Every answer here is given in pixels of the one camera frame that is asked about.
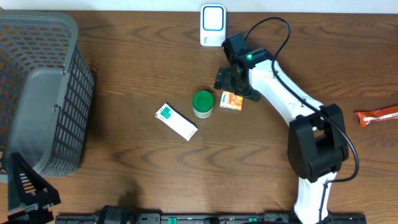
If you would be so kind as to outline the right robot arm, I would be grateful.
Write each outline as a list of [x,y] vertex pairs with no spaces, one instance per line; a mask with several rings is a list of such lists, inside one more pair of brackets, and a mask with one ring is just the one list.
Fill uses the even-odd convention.
[[325,106],[301,90],[266,49],[252,50],[242,34],[221,44],[229,62],[218,70],[214,88],[252,101],[264,97],[289,127],[288,160],[298,175],[294,213],[300,223],[320,223],[328,216],[329,186],[348,146],[342,110]]

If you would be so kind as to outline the white medicine box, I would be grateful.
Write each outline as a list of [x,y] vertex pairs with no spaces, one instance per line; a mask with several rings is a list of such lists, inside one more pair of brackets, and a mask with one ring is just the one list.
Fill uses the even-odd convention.
[[180,115],[168,103],[165,103],[155,113],[155,117],[187,141],[198,131],[198,128],[193,123]]

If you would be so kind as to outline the orange tissue packet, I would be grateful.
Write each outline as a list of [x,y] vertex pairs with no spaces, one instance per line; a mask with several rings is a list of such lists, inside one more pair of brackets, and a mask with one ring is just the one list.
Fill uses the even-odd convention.
[[243,107],[243,97],[229,91],[223,91],[221,94],[220,107],[241,111]]

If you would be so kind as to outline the red chocolate bar wrapper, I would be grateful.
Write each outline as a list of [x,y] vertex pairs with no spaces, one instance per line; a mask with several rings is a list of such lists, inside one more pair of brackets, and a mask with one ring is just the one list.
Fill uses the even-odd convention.
[[372,121],[385,121],[397,119],[398,106],[374,110],[374,111],[357,111],[356,117],[359,119],[361,127],[367,126]]

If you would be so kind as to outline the green lid jar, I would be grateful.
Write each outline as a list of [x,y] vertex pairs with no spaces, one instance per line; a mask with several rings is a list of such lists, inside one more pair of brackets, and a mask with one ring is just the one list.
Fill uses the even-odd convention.
[[198,118],[208,118],[214,108],[214,97],[209,91],[198,91],[193,96],[193,112]]

